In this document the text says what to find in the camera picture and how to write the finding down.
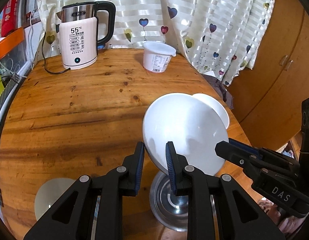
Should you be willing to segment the person's right hand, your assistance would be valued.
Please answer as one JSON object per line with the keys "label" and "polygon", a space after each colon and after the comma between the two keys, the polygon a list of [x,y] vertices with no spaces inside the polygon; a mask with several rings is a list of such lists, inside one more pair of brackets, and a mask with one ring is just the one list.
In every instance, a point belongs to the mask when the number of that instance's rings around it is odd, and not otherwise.
{"label": "person's right hand", "polygon": [[266,198],[262,198],[261,200],[259,200],[258,205],[284,234],[293,233],[302,223],[300,219],[294,216],[283,218],[282,214],[278,211],[278,206],[273,204]]}

